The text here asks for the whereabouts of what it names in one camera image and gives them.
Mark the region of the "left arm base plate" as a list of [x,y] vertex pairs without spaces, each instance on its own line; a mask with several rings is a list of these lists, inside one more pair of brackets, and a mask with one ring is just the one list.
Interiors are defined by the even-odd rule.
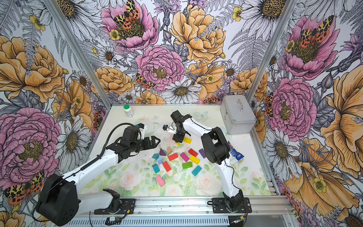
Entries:
[[112,202],[106,209],[94,211],[95,215],[129,215],[134,213],[135,199],[122,198],[118,202]]

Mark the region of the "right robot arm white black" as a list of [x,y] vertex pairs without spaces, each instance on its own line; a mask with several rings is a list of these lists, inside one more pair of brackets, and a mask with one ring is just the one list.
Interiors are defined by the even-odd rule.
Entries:
[[198,123],[190,114],[181,115],[179,111],[171,114],[172,126],[164,125],[163,130],[173,134],[173,141],[182,143],[185,135],[200,137],[207,159],[213,163],[223,185],[225,205],[229,212],[237,212],[244,204],[243,191],[233,179],[234,169],[230,164],[230,146],[219,127],[210,128]]

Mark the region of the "magenta block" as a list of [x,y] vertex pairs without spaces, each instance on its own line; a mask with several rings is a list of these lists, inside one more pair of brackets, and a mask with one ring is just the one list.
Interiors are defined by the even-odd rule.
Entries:
[[185,162],[189,162],[190,158],[184,153],[182,152],[180,154],[180,157],[185,161]]

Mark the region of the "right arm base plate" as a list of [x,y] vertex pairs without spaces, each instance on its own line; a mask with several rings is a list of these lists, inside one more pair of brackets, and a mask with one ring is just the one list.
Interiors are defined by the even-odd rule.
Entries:
[[207,202],[209,206],[212,206],[213,213],[221,214],[249,214],[252,213],[251,202],[249,198],[244,197],[242,201],[238,201],[237,203],[234,200],[229,200],[225,198],[212,198]]

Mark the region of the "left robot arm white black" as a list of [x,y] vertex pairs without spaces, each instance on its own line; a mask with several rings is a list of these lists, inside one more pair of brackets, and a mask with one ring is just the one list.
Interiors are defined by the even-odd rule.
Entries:
[[157,148],[161,140],[155,136],[146,137],[144,124],[125,126],[123,135],[110,143],[106,140],[101,153],[91,161],[61,176],[48,177],[40,193],[34,212],[44,216],[57,226],[70,222],[76,215],[90,211],[118,213],[122,209],[120,195],[112,189],[100,193],[80,195],[79,192],[98,175],[116,166],[121,161],[139,152]]

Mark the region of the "green block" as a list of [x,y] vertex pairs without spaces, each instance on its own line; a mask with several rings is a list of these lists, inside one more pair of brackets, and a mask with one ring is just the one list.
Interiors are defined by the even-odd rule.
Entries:
[[193,166],[193,163],[192,163],[192,162],[185,162],[185,163],[182,163],[182,168],[183,168],[183,169],[192,168],[192,166]]

